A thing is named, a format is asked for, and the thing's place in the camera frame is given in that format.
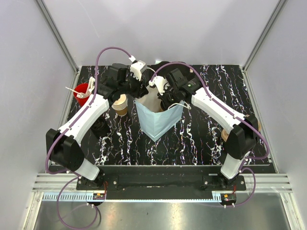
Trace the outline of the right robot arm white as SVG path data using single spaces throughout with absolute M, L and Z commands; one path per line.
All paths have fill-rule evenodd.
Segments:
M 174 69 L 164 76 L 155 76 L 149 85 L 157 88 L 164 109 L 175 103 L 187 102 L 221 125 L 226 159 L 221 167 L 218 185 L 224 190 L 234 186 L 243 161 L 259 141 L 257 118 L 239 113 L 222 102 L 202 85 L 195 73 L 185 76 L 180 69 Z

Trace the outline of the blue white paper bag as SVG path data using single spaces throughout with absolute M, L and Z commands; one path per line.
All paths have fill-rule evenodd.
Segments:
M 183 109 L 190 109 L 191 106 L 181 101 L 163 110 L 157 88 L 147 86 L 147 89 L 147 95 L 135 100 L 137 114 L 142 132 L 151 140 L 157 141 L 181 119 Z

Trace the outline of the stack of paper cups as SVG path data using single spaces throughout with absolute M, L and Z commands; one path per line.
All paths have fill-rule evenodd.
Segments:
M 112 104 L 112 108 L 119 116 L 125 116 L 128 112 L 128 99 L 125 94 Z

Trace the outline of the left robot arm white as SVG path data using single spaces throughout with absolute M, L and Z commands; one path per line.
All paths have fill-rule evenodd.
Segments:
M 98 118 L 117 101 L 122 94 L 141 97 L 147 93 L 142 73 L 147 69 L 143 61 L 135 61 L 130 66 L 113 64 L 106 76 L 97 80 L 96 93 L 67 123 L 58 130 L 46 133 L 47 161 L 53 161 L 65 170 L 85 177 L 94 190 L 103 186 L 103 177 L 97 166 L 90 163 L 81 149 L 81 141 Z

